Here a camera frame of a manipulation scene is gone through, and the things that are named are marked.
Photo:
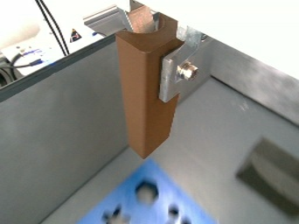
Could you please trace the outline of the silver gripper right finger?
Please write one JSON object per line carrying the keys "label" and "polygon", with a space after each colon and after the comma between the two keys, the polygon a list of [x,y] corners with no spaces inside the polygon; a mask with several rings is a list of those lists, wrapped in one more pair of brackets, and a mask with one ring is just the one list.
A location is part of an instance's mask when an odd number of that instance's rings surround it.
{"label": "silver gripper right finger", "polygon": [[179,26],[177,38],[182,46],[163,57],[159,98],[169,102],[181,93],[181,81],[193,81],[199,68],[194,56],[199,51],[203,33],[190,26]]}

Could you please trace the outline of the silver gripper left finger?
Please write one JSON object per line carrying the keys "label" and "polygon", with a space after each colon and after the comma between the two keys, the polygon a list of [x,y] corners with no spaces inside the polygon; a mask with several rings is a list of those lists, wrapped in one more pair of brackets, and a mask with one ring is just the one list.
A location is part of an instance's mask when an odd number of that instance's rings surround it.
{"label": "silver gripper left finger", "polygon": [[127,29],[134,33],[155,32],[155,18],[149,6],[142,5],[139,8],[126,13]]}

